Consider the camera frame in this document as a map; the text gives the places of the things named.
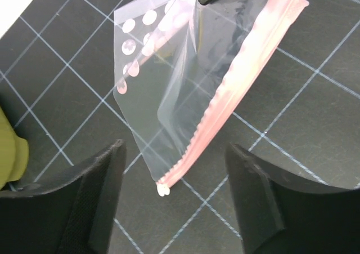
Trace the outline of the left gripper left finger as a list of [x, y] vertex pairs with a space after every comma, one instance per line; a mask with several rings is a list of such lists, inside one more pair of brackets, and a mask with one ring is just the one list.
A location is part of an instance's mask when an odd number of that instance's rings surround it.
[[2, 253], [107, 253], [122, 187], [123, 140], [19, 191], [1, 192]]

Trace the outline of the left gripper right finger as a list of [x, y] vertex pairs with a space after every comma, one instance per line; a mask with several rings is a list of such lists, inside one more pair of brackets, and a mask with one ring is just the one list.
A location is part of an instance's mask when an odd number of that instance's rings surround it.
[[244, 253], [358, 253], [359, 190], [321, 184], [237, 144], [226, 167]]

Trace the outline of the clear pink zip bag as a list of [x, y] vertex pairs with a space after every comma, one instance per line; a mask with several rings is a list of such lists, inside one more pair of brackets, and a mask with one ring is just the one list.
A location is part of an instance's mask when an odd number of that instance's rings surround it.
[[160, 196], [193, 166], [307, 0], [133, 0], [114, 11], [114, 98]]

